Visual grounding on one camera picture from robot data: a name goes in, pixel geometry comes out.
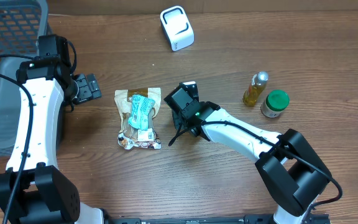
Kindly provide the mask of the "beige brown paper pouch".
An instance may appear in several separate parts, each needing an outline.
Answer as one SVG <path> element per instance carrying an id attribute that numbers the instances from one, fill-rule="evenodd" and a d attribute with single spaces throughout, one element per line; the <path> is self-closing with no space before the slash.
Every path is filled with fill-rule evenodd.
<path id="1" fill-rule="evenodd" d="M 144 97 L 151 98 L 155 101 L 154 107 L 149 113 L 149 128 L 154 129 L 153 121 L 155 117 L 158 115 L 160 109 L 161 93 L 162 91 L 158 87 L 115 91 L 114 101 L 116 103 L 119 116 L 121 119 L 121 129 L 119 133 L 125 132 L 125 136 L 129 137 L 131 135 L 131 131 L 135 129 L 128 123 L 128 119 L 131 116 L 133 95 L 142 95 Z"/>

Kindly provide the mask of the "teal white snack packet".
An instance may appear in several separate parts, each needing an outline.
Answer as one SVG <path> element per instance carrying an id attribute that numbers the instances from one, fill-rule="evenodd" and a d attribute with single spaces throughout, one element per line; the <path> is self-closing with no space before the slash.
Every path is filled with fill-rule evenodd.
<path id="1" fill-rule="evenodd" d="M 154 107 L 155 101 L 142 95 L 132 96 L 131 116 L 128 123 L 135 129 L 143 131 L 149 128 L 149 113 Z"/>

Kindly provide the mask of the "brown patterned snack packet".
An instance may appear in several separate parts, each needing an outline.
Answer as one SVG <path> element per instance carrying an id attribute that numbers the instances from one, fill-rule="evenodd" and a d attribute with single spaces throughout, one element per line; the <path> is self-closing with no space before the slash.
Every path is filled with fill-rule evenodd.
<path id="1" fill-rule="evenodd" d="M 125 132 L 119 133 L 117 137 L 118 144 L 125 150 L 130 150 L 133 147 L 146 149 L 161 149 L 162 143 L 158 134 L 153 128 L 144 131 L 141 129 L 134 129 L 131 131 L 129 137 L 125 136 Z"/>

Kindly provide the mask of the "clear bottle yellow liquid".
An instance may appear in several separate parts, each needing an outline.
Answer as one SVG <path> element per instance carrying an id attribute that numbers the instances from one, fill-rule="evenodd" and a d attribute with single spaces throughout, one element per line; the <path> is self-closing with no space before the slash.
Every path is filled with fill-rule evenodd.
<path id="1" fill-rule="evenodd" d="M 259 72 L 252 77 L 251 83 L 248 89 L 244 92 L 242 99 L 246 106 L 255 106 L 258 97 L 267 86 L 268 80 L 269 75 L 267 72 Z"/>

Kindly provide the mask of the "green lid white jar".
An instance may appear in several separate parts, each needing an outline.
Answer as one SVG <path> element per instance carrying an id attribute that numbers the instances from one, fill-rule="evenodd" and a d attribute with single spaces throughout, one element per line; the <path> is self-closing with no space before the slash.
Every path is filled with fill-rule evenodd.
<path id="1" fill-rule="evenodd" d="M 290 98 L 285 91 L 273 90 L 267 95 L 260 109 L 266 117 L 276 118 L 285 111 L 289 103 Z"/>

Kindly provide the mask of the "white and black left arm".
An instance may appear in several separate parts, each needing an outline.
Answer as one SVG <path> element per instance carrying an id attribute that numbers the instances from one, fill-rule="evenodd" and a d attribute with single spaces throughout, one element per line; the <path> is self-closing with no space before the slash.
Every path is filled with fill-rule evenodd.
<path id="1" fill-rule="evenodd" d="M 4 223 L 109 223 L 108 214 L 80 200 L 76 186 L 58 169 L 57 147 L 67 103 L 101 97 L 93 74 L 73 75 L 58 57 L 2 55 L 0 78 L 20 94 L 12 154 L 0 174 L 0 208 Z"/>

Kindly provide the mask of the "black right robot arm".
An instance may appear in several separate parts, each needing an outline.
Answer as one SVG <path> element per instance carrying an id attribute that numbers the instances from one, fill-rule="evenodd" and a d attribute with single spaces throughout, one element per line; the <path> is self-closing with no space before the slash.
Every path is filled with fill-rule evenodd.
<path id="1" fill-rule="evenodd" d="M 195 82 L 180 83 L 165 97 L 177 136 L 190 133 L 232 148 L 254 162 L 277 203 L 270 223 L 307 223 L 315 200 L 331 173 L 305 137 L 289 129 L 283 134 L 247 124 L 210 101 L 200 101 Z"/>

